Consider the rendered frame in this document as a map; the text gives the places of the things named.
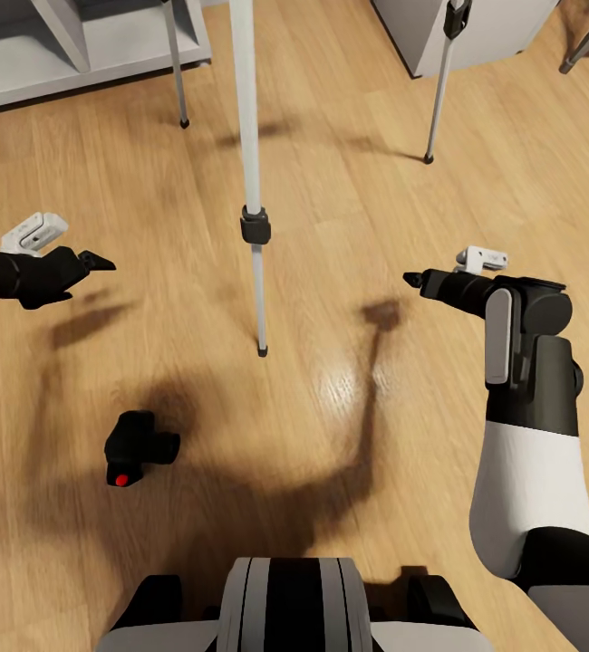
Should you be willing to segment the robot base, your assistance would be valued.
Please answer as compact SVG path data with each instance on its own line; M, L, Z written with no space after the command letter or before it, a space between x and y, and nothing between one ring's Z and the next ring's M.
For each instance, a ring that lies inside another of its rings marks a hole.
M93 652L217 652L221 607L180 622L181 587L177 574L144 578ZM440 575L410 575L407 609L410 622L389 621L383 607L369 607L372 652L496 652Z

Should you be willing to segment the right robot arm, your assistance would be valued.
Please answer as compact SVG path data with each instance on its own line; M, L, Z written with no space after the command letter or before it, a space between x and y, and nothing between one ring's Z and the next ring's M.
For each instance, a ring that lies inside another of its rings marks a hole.
M402 278L420 296L485 321L487 412L469 531L482 564L513 581L578 652L589 652L589 499L575 399L584 376L564 284L480 276L508 255L469 246L453 273Z

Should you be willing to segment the camera tripod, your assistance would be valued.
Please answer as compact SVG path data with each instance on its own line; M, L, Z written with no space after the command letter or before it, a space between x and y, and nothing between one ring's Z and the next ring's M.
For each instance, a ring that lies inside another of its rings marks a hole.
M169 48L179 99L180 126L185 129L189 125L186 112L186 102L181 78L179 51L175 30L171 0L162 0L169 38ZM240 217L242 238L251 244L252 262L256 295L256 317L258 326L258 356L265 357L266 319L264 298L264 276L262 245L271 239L271 224L266 209L261 207L260 171L258 150L258 126L256 104L256 61L253 0L228 0L232 36L233 57L237 87L237 107L239 117L240 138L242 147L243 170L246 190L246 205L242 208ZM439 71L438 90L434 104L434 112L430 127L430 138L427 153L424 156L427 164L433 162L433 148L439 124L439 115L443 103L449 65L454 40L467 27L472 0L449 0L443 31L445 45Z

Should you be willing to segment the digital camera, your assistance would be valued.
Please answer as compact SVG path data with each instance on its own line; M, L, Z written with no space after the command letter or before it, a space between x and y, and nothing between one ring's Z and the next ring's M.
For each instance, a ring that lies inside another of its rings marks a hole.
M180 446L178 433L155 430L155 415L147 410L130 410L119 415L116 427L106 439L107 484L128 487L141 478L141 464L172 465Z

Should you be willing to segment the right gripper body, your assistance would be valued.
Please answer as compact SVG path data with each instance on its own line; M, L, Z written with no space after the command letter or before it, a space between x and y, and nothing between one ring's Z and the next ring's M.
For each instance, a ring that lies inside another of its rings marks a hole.
M438 300L463 312L463 293L478 279L486 277L471 273L450 273L429 269L420 290L420 296L430 300ZM468 312L467 312L468 313Z

